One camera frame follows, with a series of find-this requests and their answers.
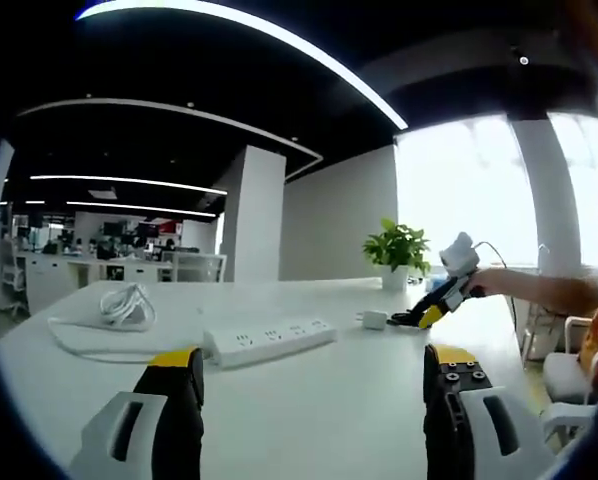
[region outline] white pot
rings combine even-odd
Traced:
[[[390,265],[381,265],[381,285],[384,290],[391,292],[405,292],[408,284],[410,267],[400,265],[393,272]]]

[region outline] white cable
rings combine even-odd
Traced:
[[[148,363],[149,359],[115,360],[111,358],[95,357],[93,355],[154,356],[169,351],[167,349],[112,349],[109,347],[80,349],[67,344],[53,328],[54,325],[71,325],[74,327],[116,332],[145,332],[149,330],[157,320],[157,313],[148,299],[146,288],[143,285],[136,283],[122,290],[106,293],[99,302],[99,308],[102,316],[101,323],[84,323],[83,321],[78,320],[70,321],[54,317],[48,318],[48,329],[57,342],[57,345],[72,355],[104,363],[145,364]]]

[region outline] human arm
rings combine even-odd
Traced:
[[[507,295],[566,315],[589,315],[598,308],[597,284],[592,278],[557,278],[503,268],[477,271],[467,289],[482,287],[487,295]]]

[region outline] person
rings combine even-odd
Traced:
[[[578,361],[590,374],[592,359],[598,352],[598,275],[586,278],[555,278],[501,268],[477,271],[466,289],[481,287],[486,295],[508,295],[542,305],[565,315],[592,317]],[[598,368],[591,378],[598,395]]]

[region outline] power strip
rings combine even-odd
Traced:
[[[221,368],[263,362],[337,339],[337,331],[318,319],[288,324],[206,330],[204,347]]]

